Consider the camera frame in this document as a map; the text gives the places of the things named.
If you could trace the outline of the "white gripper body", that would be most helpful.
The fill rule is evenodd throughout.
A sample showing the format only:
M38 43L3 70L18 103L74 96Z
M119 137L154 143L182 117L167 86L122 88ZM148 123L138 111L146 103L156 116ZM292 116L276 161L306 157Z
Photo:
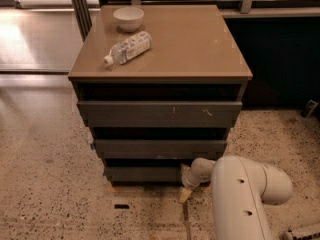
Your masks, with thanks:
M201 183L207 181L207 176L202 174L199 170L188 167L182 173L182 183L187 189L195 189L200 186Z

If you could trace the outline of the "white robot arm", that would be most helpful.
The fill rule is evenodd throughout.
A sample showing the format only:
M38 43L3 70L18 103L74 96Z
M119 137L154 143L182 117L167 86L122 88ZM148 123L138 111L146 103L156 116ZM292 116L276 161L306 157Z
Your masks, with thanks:
M264 207L287 202L293 183L283 170L240 156L195 159L182 168L180 201L211 186L216 240L274 240Z

